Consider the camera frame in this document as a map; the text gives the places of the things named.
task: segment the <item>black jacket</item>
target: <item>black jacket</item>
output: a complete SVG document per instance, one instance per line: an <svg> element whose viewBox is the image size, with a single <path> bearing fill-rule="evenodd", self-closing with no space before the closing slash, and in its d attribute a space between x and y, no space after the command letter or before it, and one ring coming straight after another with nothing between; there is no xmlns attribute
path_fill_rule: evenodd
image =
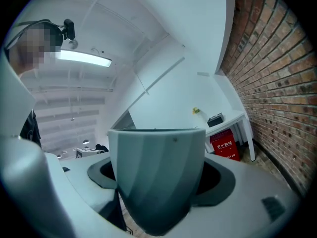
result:
<svg viewBox="0 0 317 238"><path fill-rule="evenodd" d="M39 132L39 127L38 123L36 121L36 114L31 111L28 118L26 119L24 126L21 130L20 136L28 139L30 141L33 141L41 146L41 137L40 137L40 132Z"/></svg>

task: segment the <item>white table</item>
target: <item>white table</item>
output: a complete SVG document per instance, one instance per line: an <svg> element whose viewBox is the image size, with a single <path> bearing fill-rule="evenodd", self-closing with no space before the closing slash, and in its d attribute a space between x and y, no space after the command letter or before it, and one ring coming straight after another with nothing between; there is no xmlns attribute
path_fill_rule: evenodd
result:
<svg viewBox="0 0 317 238"><path fill-rule="evenodd" d="M98 153L99 153L99 150L76 148L76 158L84 158L84 157L92 156Z"/></svg>
<svg viewBox="0 0 317 238"><path fill-rule="evenodd" d="M246 117L246 114L243 111L239 111L239 110L229 110L222 114L223 114L223 123L220 123L216 126L209 128L207 123L206 122L203 123L202 121L201 123L199 123L198 127L204 128L206 130L206 137L209 137L231 126L235 126L235 128L238 129L238 126L236 123L242 120L243 128L246 133L248 144L249 144L250 158L251 158L251 161L254 161L255 153L254 153L254 147L253 147L253 141L252 141L252 133L248 124L248 119ZM240 144L242 144L240 133L238 133L238 137L239 137Z"/></svg>

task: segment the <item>fluorescent light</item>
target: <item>fluorescent light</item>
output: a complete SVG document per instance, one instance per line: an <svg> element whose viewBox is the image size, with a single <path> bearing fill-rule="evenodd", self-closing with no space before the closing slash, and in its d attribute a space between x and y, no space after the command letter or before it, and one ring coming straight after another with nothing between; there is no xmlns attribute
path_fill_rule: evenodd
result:
<svg viewBox="0 0 317 238"><path fill-rule="evenodd" d="M70 51L70 50L61 50L60 55L57 57L61 60L71 60L71 61L82 61L87 63L93 63L105 67L109 67L111 60L107 58L102 58L82 52Z"/></svg>

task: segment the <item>headset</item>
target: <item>headset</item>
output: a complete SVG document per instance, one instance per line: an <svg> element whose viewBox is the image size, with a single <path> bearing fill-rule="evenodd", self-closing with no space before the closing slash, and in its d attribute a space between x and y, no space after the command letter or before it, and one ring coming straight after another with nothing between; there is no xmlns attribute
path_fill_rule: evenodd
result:
<svg viewBox="0 0 317 238"><path fill-rule="evenodd" d="M26 30L28 30L30 27L37 25L37 24L40 24L40 23L50 24L50 25L53 25L55 27L54 34L58 38L58 45L57 46L62 45L63 38L64 38L64 40L66 40L66 39L74 40L75 39L74 22L71 21L70 19L64 20L64 25L62 25L62 26L52 23L49 19L41 19L41 20L37 20L37 21L25 21L25 22L21 22L21 23L18 23L17 25L13 26L13 27L17 27L17 26L27 25L27 27L22 29L17 35L14 36L14 38L8 43L8 45L5 48L8 49L8 47L10 47L10 45L17 38L19 38Z"/></svg>

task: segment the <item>brick wall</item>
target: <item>brick wall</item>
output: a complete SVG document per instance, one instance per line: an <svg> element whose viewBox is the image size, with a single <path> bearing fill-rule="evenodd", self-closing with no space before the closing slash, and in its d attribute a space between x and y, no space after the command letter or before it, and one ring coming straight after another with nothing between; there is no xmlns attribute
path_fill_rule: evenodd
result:
<svg viewBox="0 0 317 238"><path fill-rule="evenodd" d="M237 91L255 140L305 194L317 155L317 59L283 0L236 0L221 68Z"/></svg>

